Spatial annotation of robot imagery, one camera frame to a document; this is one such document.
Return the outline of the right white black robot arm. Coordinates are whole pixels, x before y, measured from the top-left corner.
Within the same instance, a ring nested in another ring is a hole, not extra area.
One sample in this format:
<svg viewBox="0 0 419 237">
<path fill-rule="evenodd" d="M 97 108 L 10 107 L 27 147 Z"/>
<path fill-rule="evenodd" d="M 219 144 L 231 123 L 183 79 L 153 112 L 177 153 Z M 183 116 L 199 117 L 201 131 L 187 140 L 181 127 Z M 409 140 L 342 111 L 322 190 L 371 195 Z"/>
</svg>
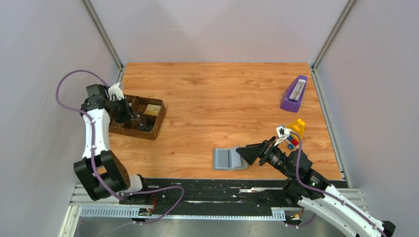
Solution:
<svg viewBox="0 0 419 237">
<path fill-rule="evenodd" d="M 346 198 L 327 178 L 312 168 L 312 161 L 302 149 L 289 154 L 276 144 L 276 138 L 236 148 L 249 165 L 269 164 L 288 179 L 282 189 L 283 199 L 308 209 L 347 237 L 391 237 L 396 226 L 366 213 Z"/>
</svg>

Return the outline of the grey card holder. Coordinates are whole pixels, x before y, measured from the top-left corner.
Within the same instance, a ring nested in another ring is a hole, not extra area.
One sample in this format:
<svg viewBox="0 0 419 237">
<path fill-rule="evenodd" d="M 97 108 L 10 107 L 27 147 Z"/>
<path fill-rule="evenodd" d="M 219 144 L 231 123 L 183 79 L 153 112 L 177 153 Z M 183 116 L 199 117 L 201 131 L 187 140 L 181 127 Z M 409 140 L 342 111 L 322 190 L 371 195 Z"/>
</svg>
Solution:
<svg viewBox="0 0 419 237">
<path fill-rule="evenodd" d="M 236 152 L 238 147 L 215 148 L 212 153 L 214 170 L 245 170 L 248 163 Z"/>
</svg>

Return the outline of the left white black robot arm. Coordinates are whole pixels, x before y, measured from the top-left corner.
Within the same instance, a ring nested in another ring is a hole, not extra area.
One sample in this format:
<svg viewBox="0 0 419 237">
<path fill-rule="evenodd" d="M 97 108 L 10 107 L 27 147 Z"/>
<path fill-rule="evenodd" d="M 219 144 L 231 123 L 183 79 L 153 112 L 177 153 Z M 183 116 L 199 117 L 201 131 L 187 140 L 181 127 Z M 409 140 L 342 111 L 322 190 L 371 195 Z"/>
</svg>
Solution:
<svg viewBox="0 0 419 237">
<path fill-rule="evenodd" d="M 86 140 L 82 160 L 74 163 L 74 172 L 93 201 L 113 195 L 122 200 L 121 192 L 131 195 L 146 190 L 144 178 L 139 174 L 129 175 L 110 148 L 112 121 L 138 122 L 135 131 L 150 132 L 153 128 L 143 114 L 132 109 L 121 87 L 119 82 L 112 86 L 88 86 L 88 98 L 80 108 Z"/>
</svg>

